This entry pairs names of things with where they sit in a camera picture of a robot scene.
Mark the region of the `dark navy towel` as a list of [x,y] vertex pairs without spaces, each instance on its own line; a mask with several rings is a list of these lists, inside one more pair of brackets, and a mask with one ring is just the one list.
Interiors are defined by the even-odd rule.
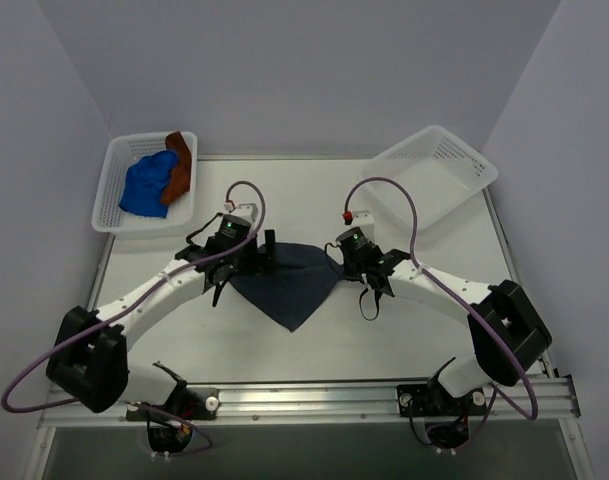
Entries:
[[238,276],[233,288],[290,332],[301,327],[343,279],[342,266],[314,245],[275,245],[276,269],[268,275]]

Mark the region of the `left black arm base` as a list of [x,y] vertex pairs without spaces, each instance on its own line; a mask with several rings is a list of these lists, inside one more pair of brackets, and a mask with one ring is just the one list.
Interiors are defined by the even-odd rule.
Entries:
[[214,448],[211,436],[194,424],[195,420],[215,420],[220,406],[219,392],[212,388],[191,390],[188,382],[160,362],[153,367],[164,372],[173,389],[160,405],[131,404],[146,423],[146,439],[151,456],[170,460],[195,455]]

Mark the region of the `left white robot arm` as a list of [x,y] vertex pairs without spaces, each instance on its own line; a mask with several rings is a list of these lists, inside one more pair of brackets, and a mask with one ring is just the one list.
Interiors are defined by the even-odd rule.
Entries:
[[206,293],[218,299],[234,277],[270,274],[276,268],[275,233],[259,245],[252,225],[226,214],[205,245],[189,242],[156,276],[122,298],[87,310],[69,310],[60,325],[47,377],[94,413],[118,402],[148,404],[176,416],[202,404],[187,382],[156,362],[135,367],[129,350],[152,327]]

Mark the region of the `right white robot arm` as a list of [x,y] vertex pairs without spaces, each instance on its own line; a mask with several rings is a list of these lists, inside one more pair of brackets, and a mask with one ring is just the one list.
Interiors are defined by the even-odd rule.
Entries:
[[468,328],[473,353],[450,360],[434,379],[452,398],[494,383],[514,386],[552,343],[524,289],[512,280],[487,285],[414,260],[398,249],[383,252],[354,227],[336,238],[345,277],[375,292],[418,302]]

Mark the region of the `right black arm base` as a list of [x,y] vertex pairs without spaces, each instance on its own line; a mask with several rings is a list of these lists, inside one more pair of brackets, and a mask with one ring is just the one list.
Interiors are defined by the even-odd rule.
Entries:
[[438,382],[438,376],[454,361],[447,361],[425,383],[396,387],[399,415],[409,421],[416,440],[437,453],[452,455],[474,438],[470,418],[481,415],[481,428],[490,414],[489,401],[481,388],[454,398]]

